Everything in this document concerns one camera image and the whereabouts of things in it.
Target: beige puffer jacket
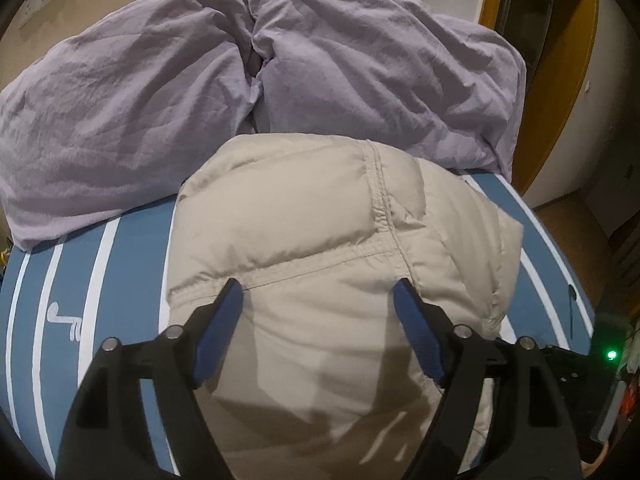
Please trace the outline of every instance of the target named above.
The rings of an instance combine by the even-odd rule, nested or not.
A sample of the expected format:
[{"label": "beige puffer jacket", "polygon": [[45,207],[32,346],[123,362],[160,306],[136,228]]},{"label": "beige puffer jacket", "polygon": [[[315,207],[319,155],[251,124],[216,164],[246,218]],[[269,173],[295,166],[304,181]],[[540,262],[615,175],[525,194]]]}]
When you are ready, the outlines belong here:
[{"label": "beige puffer jacket", "polygon": [[[394,480],[440,392],[394,313],[408,277],[454,323],[498,334],[522,227],[465,182],[375,142],[239,136],[182,187],[171,322],[229,277],[244,311],[198,401],[240,480]],[[466,462],[490,420],[485,388]]]}]

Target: metal screw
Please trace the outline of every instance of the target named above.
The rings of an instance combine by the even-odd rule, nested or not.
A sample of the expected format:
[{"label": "metal screw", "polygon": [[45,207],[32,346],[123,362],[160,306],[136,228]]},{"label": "metal screw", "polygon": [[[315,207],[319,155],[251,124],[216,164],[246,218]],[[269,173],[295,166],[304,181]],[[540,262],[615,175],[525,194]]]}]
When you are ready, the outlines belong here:
[{"label": "metal screw", "polygon": [[111,352],[111,350],[114,350],[119,344],[120,342],[116,338],[108,337],[102,342],[102,349],[105,352]]},{"label": "metal screw", "polygon": [[471,337],[471,329],[467,325],[456,325],[453,329],[453,333],[460,339],[467,339]]},{"label": "metal screw", "polygon": [[533,350],[536,347],[536,342],[526,335],[520,338],[520,346],[522,346],[525,350]]},{"label": "metal screw", "polygon": [[167,339],[178,339],[183,332],[184,329],[181,325],[171,325],[164,331],[164,334],[166,335]]}]

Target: purple comforter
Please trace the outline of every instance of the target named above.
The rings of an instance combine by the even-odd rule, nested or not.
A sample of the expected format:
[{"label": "purple comforter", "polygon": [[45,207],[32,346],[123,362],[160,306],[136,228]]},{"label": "purple comforter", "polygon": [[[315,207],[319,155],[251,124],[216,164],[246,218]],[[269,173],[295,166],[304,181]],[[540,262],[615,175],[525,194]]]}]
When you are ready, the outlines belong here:
[{"label": "purple comforter", "polygon": [[0,94],[0,201],[29,249],[176,193],[252,129],[509,178],[524,83],[498,34],[419,0],[139,0]]}]

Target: mattress logo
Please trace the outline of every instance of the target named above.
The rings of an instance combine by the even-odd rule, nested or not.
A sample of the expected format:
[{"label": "mattress logo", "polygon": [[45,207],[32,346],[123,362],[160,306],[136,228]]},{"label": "mattress logo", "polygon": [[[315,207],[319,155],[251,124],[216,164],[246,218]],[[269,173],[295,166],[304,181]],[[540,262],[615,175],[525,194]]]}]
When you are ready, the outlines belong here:
[{"label": "mattress logo", "polygon": [[50,323],[67,323],[71,325],[69,329],[69,341],[80,341],[82,318],[76,316],[59,316],[57,301],[49,305],[47,309],[47,321]]}]

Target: bed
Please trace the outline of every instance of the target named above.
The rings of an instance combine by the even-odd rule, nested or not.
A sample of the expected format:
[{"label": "bed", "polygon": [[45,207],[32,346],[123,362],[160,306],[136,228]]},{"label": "bed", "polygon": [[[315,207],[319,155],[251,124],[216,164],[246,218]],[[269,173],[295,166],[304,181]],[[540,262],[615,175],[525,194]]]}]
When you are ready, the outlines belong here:
[{"label": "bed", "polygon": [[[593,310],[564,255],[502,177],[460,174],[524,225],[516,292],[500,336],[586,354]],[[62,429],[92,355],[108,336],[154,338],[168,322],[164,300],[175,199],[41,244],[14,250],[0,292],[0,407],[26,447],[54,471]],[[153,387],[142,383],[158,463],[174,470]]]}]

